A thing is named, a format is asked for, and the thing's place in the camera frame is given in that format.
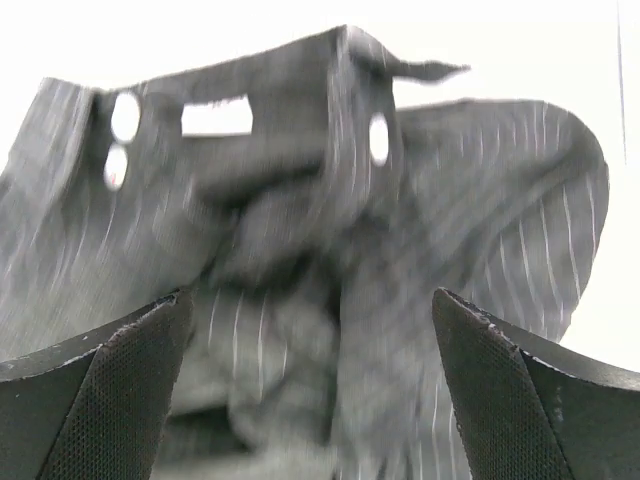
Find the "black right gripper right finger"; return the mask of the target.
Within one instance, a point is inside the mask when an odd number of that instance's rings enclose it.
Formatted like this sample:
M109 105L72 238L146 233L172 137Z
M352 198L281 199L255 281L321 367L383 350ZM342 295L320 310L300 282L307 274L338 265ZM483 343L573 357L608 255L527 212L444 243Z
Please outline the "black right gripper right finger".
M568 350L446 289L433 322L475 479L638 480L639 375Z

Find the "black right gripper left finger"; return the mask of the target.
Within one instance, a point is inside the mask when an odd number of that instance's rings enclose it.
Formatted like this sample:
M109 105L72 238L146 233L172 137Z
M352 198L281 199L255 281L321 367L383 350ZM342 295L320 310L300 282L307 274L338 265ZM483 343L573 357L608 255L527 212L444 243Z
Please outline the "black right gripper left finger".
M3 480L142 480L156 459L191 295L1 365Z

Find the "black pinstriped shirt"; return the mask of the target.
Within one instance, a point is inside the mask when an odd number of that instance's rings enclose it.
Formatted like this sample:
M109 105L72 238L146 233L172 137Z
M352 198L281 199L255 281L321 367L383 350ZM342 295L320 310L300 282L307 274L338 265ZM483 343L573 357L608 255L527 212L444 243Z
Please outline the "black pinstriped shirt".
M1 365L176 291L190 330L147 479L469 479L433 323L446 289L551 341L609 204L544 101L398 109L338 27L103 90L47 78L1 175Z

